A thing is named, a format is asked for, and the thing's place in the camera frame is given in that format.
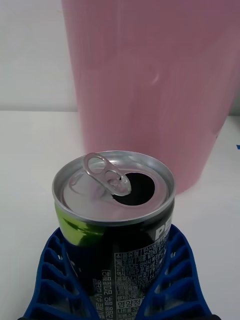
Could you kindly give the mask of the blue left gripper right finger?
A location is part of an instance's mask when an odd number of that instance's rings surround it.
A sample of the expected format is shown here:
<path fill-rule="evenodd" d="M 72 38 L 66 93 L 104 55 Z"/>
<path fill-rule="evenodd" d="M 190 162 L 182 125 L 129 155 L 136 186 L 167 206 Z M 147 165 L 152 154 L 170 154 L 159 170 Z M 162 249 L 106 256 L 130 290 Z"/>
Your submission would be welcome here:
<path fill-rule="evenodd" d="M 141 320 L 216 320 L 203 296 L 192 249 L 170 228 L 163 269 L 139 308 Z"/>

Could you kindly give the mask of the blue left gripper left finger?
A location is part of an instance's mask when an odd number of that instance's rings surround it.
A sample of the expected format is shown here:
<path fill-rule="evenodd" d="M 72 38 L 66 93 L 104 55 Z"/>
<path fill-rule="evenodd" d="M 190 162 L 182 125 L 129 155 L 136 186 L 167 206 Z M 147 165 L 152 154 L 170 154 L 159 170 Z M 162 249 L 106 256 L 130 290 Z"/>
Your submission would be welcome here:
<path fill-rule="evenodd" d="M 96 320 L 98 314 L 67 262 L 63 235 L 56 229 L 41 253 L 26 320 Z"/>

